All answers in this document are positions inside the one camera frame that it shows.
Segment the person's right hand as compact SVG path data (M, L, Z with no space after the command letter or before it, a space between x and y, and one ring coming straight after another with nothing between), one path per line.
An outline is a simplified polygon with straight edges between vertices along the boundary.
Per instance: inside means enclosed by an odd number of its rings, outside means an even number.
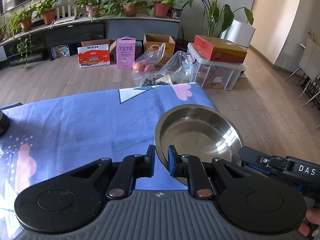
M306 212L306 219L311 224L320 224L320 210L319 209L308 209ZM307 237L310 233L310 226L306 223L302 223L298 229L298 232L303 235L304 237Z

